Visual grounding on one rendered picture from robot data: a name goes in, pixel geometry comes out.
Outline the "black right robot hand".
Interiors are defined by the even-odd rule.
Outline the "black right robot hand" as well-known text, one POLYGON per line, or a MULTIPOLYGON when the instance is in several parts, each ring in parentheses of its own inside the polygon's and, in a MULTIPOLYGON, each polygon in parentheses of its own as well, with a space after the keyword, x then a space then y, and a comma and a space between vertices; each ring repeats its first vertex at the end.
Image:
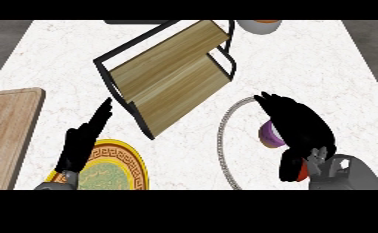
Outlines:
POLYGON ((301 181, 320 175, 320 165, 335 155, 332 130, 318 113, 294 99, 263 92, 254 96, 288 149, 282 153, 279 179, 301 181))

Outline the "yellow patterned plate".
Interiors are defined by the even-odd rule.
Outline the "yellow patterned plate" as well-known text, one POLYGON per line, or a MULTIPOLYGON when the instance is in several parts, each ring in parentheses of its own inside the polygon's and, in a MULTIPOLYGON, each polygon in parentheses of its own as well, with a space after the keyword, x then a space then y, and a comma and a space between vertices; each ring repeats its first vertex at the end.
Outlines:
POLYGON ((143 159, 126 142, 115 139, 96 141, 89 161, 78 175, 78 189, 149 189, 143 159))

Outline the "wooden tiered shelf black frame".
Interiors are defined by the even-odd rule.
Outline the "wooden tiered shelf black frame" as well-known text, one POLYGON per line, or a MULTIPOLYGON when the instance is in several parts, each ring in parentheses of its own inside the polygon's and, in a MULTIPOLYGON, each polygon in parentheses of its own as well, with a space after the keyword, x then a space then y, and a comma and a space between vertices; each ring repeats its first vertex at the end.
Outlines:
POLYGON ((210 55, 211 50, 229 53, 233 30, 211 20, 198 21, 114 69, 105 68, 108 59, 174 24, 165 21, 93 60, 112 97, 151 139, 235 76, 210 55))

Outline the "wooden cutting board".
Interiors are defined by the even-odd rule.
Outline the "wooden cutting board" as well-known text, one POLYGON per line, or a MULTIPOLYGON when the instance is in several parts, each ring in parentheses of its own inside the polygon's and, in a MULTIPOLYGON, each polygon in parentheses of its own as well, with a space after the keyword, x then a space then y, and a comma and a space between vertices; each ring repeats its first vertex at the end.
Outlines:
POLYGON ((46 91, 0 91, 0 190, 12 190, 44 102, 46 91))

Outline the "grey bowl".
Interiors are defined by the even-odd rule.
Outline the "grey bowl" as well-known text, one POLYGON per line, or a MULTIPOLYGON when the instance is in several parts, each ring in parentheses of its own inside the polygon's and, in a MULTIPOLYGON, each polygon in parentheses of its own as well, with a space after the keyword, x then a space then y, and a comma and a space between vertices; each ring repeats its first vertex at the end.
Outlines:
POLYGON ((281 23, 281 20, 238 20, 242 29, 258 35, 266 35, 275 32, 281 23))

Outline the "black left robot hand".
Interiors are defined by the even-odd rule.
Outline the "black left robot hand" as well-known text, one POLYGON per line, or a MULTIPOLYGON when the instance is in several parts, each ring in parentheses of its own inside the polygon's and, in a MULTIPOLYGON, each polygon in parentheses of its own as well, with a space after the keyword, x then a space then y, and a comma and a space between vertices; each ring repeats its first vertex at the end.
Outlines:
POLYGON ((72 171, 78 173, 87 163, 96 139, 112 116, 112 99, 108 98, 99 106, 95 115, 87 123, 78 128, 69 128, 65 135, 64 150, 61 153, 55 171, 72 171))

